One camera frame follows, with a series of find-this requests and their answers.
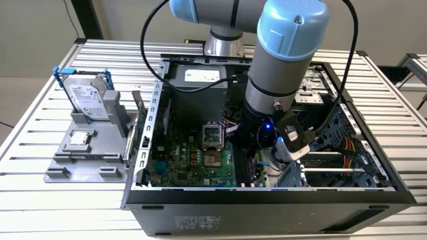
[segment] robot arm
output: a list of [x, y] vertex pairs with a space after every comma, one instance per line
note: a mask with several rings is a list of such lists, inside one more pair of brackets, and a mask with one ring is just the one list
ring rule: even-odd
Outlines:
[[280, 133], [276, 147], [282, 157], [296, 160], [309, 148], [288, 109], [324, 39], [326, 5], [320, 0], [170, 0], [169, 6], [172, 14], [188, 22], [256, 33], [234, 142], [246, 149], [257, 148], [262, 125], [273, 120]]

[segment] metal shelf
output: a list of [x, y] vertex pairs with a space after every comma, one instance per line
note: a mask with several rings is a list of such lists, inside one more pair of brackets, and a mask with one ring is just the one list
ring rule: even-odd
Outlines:
[[421, 83], [405, 83], [400, 91], [427, 91], [427, 55], [407, 53], [401, 58], [397, 67], [407, 67]]
[[[202, 46], [150, 43], [145, 51], [154, 67], [160, 53], [201, 55]], [[250, 57], [252, 54], [253, 47], [246, 46], [245, 56]], [[329, 62], [341, 78], [346, 57], [346, 51], [318, 50], [312, 60]], [[154, 78], [142, 63], [137, 42], [88, 40], [85, 44], [74, 44], [60, 67], [85, 71], [101, 71], [108, 67], [121, 94], [121, 104], [132, 106], [132, 90], [142, 92], [145, 104], [150, 101]], [[427, 122], [369, 57], [357, 54], [353, 56], [346, 83], [356, 108], [419, 205], [351, 235], [322, 235], [321, 238], [425, 239]], [[118, 209], [124, 183], [44, 183], [44, 172], [70, 123], [72, 107], [65, 98], [50, 77], [0, 147], [0, 233], [6, 233], [1, 237], [144, 238], [145, 234], [132, 213]], [[304, 236], [306, 237], [320, 238], [318, 235]]]

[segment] motherboard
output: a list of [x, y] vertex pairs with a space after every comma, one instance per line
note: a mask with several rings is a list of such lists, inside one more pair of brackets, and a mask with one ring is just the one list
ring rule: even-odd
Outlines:
[[153, 161], [153, 187], [234, 187], [232, 144], [202, 150], [201, 129], [172, 131], [169, 153]]

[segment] wire bundle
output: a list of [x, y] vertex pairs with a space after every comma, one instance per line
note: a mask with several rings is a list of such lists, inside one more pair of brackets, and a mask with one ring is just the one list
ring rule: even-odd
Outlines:
[[[356, 151], [356, 147], [355, 147], [353, 142], [345, 136], [341, 141], [341, 148], [344, 148], [345, 150], [352, 151], [352, 152]], [[346, 157], [345, 155], [344, 155], [342, 159], [344, 159], [342, 168], [349, 169], [351, 165], [352, 165], [352, 159], [349, 157]]]
[[353, 24], [353, 28], [352, 28], [352, 40], [351, 40], [351, 47], [349, 47], [349, 53], [348, 53], [348, 60], [346, 60], [346, 64], [345, 64], [345, 68], [344, 68], [344, 74], [341, 76], [341, 82], [340, 82], [340, 87], [338, 87], [338, 91], [337, 91], [337, 95], [336, 98], [332, 102], [332, 105], [329, 107], [329, 110], [326, 112], [325, 118], [322, 119], [321, 124], [316, 127], [316, 129], [313, 130], [314, 133], [318, 135], [322, 131], [322, 129], [326, 126], [326, 123], [330, 119], [334, 107], [338, 104], [338, 101], [341, 100], [341, 96], [342, 96], [342, 92], [345, 89], [345, 83], [346, 83], [346, 77], [348, 77], [348, 72], [349, 72], [349, 67], [352, 65], [352, 60], [353, 60], [353, 55], [355, 55], [355, 50], [356, 50], [356, 43], [357, 43], [357, 36], [359, 36], [359, 19], [357, 19], [357, 14], [356, 14], [356, 10], [355, 7], [351, 3], [351, 0], [341, 0], [342, 3], [346, 5], [346, 8], [349, 10], [351, 13], [351, 18], [352, 18], [352, 24]]

